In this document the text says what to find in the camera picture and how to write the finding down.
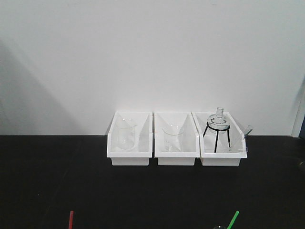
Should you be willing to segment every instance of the red stick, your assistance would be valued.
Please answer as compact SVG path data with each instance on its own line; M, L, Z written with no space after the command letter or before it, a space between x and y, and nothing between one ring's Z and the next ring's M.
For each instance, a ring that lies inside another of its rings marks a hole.
M69 229L72 229L74 211L70 211Z

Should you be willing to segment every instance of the black metal stand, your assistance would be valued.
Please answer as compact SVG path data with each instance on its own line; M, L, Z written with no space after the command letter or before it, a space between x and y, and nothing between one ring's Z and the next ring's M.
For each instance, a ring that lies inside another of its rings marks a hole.
M219 134L219 131L226 131L227 132L227 135L228 135L228 143L229 143L229 148L231 147L231 144L230 144L230 135L229 135L229 129L230 129L230 126L228 126L228 128L224 129L224 130L217 130L217 129L214 129L212 127L209 126L209 123L206 123L206 128L205 128L205 131L203 133L203 137L207 131L207 129L210 128L211 130L214 130L216 131L216 141L215 141L215 150L214 150L214 153L216 153L216 149L217 149L217 142L218 142L218 134Z

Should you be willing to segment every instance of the green stick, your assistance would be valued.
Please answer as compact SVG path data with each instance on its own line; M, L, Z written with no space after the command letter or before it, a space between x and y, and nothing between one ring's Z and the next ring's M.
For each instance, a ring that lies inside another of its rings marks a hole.
M236 220L236 218L238 216L238 213L239 213L239 211L235 212L235 214L234 214L233 218L231 219L231 222L230 222L230 224L229 224L227 229L231 229L231 227L233 226L233 224L234 224L234 222L235 222L235 220Z

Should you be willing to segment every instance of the black table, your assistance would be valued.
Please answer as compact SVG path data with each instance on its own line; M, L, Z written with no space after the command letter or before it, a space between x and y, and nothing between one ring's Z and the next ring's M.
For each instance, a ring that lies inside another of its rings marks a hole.
M113 167L106 136L0 137L0 228L305 228L305 142L249 136L239 167Z

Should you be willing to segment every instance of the glass beaker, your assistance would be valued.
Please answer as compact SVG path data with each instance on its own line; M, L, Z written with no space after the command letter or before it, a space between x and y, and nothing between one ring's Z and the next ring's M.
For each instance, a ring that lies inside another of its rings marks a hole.
M119 118L117 120L118 147L121 149L131 149L135 144L136 123L132 119Z
M164 146L169 152L180 152L182 150L183 127L178 125L167 125L163 128Z

